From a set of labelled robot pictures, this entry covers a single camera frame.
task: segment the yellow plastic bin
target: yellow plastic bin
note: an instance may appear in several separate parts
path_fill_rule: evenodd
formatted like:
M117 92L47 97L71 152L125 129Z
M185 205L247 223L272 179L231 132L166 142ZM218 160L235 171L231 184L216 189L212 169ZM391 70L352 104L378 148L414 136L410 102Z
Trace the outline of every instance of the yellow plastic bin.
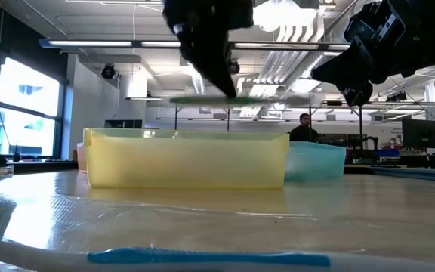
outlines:
M287 134L85 129L92 187L281 188Z

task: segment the blue tape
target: blue tape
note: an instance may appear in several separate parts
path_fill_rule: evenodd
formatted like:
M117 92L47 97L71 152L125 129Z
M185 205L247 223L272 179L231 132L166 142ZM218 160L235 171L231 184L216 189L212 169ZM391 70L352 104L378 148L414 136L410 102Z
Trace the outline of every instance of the blue tape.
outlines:
M91 252L87 259L95 264L176 264L204 262L234 262L258 264L303 265L330 267L326 255L308 255L294 252L270 254L184 252L164 249L112 249Z

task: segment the table surface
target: table surface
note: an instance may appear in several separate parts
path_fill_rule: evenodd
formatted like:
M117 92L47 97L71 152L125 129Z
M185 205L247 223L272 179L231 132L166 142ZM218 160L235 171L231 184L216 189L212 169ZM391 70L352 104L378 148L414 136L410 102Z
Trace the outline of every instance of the table surface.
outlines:
M16 206L5 238L45 249L301 250L435 261L435 181L345 175L283 190L91 189L86 174L68 171L2 178L0 198Z

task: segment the man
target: man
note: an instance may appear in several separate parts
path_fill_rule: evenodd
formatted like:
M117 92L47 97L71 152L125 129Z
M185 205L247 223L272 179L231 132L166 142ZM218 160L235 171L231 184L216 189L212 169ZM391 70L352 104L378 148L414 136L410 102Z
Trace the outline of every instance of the man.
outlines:
M316 142L318 137L316 130L310 128L310 115L308 113L301 114L300 126L293 128L290 132L290 141Z

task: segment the camera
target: camera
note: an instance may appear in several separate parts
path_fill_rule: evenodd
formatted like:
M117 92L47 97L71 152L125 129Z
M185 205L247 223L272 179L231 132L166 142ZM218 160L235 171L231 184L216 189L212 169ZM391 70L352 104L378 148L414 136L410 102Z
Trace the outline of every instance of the camera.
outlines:
M237 60L231 60L228 65L227 65L227 69L230 72L231 75L236 75L237 73L239 73L239 64Z
M117 77L117 72L115 71L115 64L106 63L102 70L102 77L104 79L114 79Z

